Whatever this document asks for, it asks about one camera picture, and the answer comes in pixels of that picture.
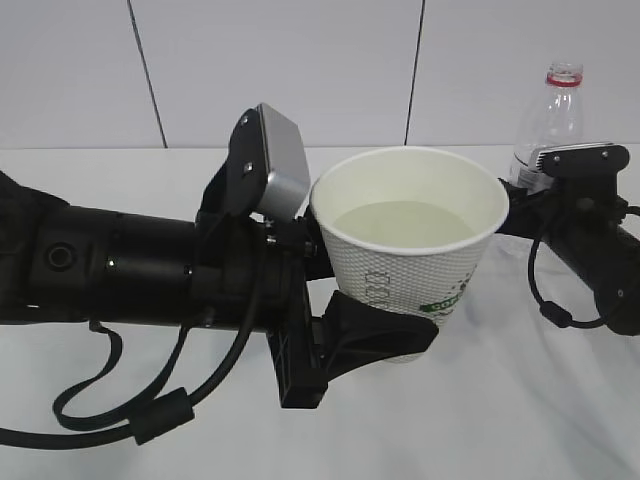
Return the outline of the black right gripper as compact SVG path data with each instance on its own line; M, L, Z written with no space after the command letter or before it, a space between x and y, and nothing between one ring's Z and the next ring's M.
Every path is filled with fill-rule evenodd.
M563 200L566 179L554 179L550 188L538 193L529 193L504 179L500 179L500 183L507 193L509 210L498 234L533 240L546 226L543 240L565 240L568 233Z

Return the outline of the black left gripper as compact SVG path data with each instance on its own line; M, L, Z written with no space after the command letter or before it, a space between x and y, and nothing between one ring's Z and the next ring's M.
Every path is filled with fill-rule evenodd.
M197 405L230 373L254 331L265 333L288 409L314 409L328 380L382 360L421 354L439 334L431 320L381 310L333 292L313 320L308 282L333 271L312 213L291 222L223 221L191 276L190 297L205 323L236 338L214 373L189 396Z

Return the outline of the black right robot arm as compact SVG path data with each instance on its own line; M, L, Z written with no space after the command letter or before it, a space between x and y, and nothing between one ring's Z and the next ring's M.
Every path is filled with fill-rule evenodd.
M639 334L639 239L621 227L631 206L617 192L617 176L556 178L535 194L501 182L509 212L498 232L531 239L527 279L541 315L560 328L607 327L623 336ZM546 300L536 282L536 259L544 243L592 291L599 317L578 321Z

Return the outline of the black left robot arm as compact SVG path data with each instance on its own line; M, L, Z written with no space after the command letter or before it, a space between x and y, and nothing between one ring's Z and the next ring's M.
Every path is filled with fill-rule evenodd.
M265 333L285 408L311 409L331 380L425 351L422 317L307 285L333 276L312 214L257 221L255 188L218 173L194 221L73 206L1 179L1 318L124 322Z

